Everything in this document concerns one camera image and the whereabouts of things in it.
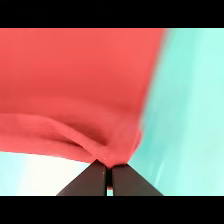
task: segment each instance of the wrinkled red cloth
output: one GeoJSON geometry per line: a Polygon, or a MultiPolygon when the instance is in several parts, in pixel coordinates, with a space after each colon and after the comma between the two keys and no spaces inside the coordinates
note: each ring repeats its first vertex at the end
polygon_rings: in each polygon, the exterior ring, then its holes
{"type": "Polygon", "coordinates": [[[0,151],[128,162],[164,29],[0,29],[0,151]]]}

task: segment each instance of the red fabric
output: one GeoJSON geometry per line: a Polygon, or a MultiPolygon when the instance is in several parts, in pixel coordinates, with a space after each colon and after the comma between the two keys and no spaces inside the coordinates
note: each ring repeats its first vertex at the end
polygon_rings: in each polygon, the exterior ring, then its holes
{"type": "Polygon", "coordinates": [[[127,163],[163,31],[0,29],[0,151],[127,163]]]}

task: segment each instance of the black bar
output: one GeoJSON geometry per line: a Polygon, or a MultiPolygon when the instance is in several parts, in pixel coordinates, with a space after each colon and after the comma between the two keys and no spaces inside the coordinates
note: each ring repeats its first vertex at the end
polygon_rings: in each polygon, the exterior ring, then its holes
{"type": "Polygon", "coordinates": [[[95,161],[57,196],[106,196],[106,167],[95,161]]]}
{"type": "Polygon", "coordinates": [[[129,165],[112,169],[114,196],[162,196],[149,182],[129,165]]]}

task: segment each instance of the red cloth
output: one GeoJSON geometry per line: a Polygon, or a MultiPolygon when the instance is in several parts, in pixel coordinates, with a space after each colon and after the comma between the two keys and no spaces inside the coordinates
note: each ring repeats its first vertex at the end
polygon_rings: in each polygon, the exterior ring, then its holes
{"type": "Polygon", "coordinates": [[[0,29],[0,151],[127,163],[163,31],[0,29]]]}

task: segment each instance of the red towel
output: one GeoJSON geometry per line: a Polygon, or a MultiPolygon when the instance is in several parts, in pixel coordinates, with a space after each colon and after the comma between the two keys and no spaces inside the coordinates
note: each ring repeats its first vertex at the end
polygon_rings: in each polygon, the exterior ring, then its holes
{"type": "Polygon", "coordinates": [[[128,162],[164,29],[0,29],[0,151],[128,162]]]}

